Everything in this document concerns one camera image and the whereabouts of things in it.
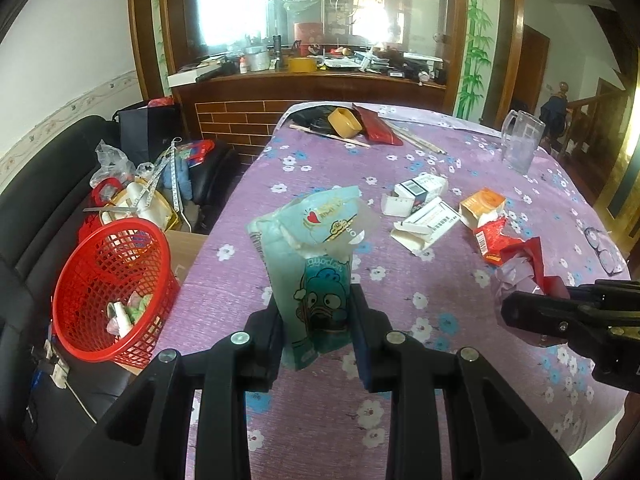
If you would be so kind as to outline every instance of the tape measure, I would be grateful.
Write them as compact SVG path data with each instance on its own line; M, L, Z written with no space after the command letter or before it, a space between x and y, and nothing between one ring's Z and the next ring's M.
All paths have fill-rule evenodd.
M177 163L176 143L181 141L182 141L181 137L175 137L175 139L171 141L171 146L169 147L165 155L162 157L158 165L154 168L153 172L151 173L151 177L146 182L146 184L142 187L142 192L140 193L140 196L134 201L134 203L132 204L132 207L137 208L138 204L140 203L140 201L142 200L142 197L145 194L146 194L145 207L151 206L151 202L156 193L156 189L158 188L158 183L160 182L160 177L162 176L162 172L164 171L164 168L166 168L167 165L170 164L171 191L172 191L172 196L174 200L174 211L181 216L182 220L189 227L189 232L191 233L193 232L191 228L191 224L187 220L187 217L184 215L184 207L182 206L182 197L180 196L180 189L178 188L178 177L177 177L178 168L176 166L176 163Z

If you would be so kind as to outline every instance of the red plastic basket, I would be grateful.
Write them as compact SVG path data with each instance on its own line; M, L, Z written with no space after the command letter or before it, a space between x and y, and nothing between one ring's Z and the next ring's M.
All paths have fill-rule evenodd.
M65 349L84 361L145 367L180 288L170 260L164 234L147 220L117 220L87 237L62 269L53 297L54 330ZM117 339L106 330L107 304L126 304L134 291L153 297Z

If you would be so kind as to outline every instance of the light blue snack bag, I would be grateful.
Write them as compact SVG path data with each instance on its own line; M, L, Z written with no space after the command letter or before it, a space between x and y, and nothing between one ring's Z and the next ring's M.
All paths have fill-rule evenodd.
M283 362L296 370L350 342L351 256L379 221L359 196L356 186L314 193L247 226L284 322Z

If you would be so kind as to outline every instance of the table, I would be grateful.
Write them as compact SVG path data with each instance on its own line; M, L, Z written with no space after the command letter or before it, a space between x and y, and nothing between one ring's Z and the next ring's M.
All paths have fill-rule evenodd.
M544 151L536 152L529 174L522 176L501 163L496 137L437 126L437 115L425 110L367 106L393 118L422 121L398 124L447 155L407 144L365 149L282 125L204 244L157 351L172 347L186 354L209 348L268 303L269 280L245 231L251 219L293 197L352 185L379 212L384 192L423 171L449 179L443 199L454 208L484 186L508 197L506 233L541 237L547 275L559 275L567 285L607 277L583 233L585 227L602 229L602 224ZM589 360L566 345L530 346L498 326L489 287L494 268L480 257L469 229L459 222L419 258L389 236L397 220L382 217L379 232L357 247L352 269L352 281L362 284L369 306L386 312L396 330L443 351L477 348L569 454L619 412L626 392L595 383ZM628 279L628 273L618 278ZM247 393L254 478L384 478L389 399L389 394L363 389L350 346L302 371L281 369L272 392ZM197 409L196 398L194 424ZM190 447L188 478L193 453ZM450 478L448 450L442 455L444 478Z

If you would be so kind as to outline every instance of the metal screw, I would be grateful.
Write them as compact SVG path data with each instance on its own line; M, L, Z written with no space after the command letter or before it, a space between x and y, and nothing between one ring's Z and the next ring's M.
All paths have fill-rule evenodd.
M244 343L248 343L251 337L247 332L236 332L231 336L231 342L234 345L243 345Z
M465 361L473 362L480 357L480 354L475 348L471 348L471 346L465 346L460 351L460 357L462 357Z
M166 350L162 350L158 354L158 360L163 363L170 363L177 357L178 357L178 352L176 352L173 348L167 348Z
M386 340L393 345L399 345L406 341L406 336L402 332L393 330L392 332L386 334Z

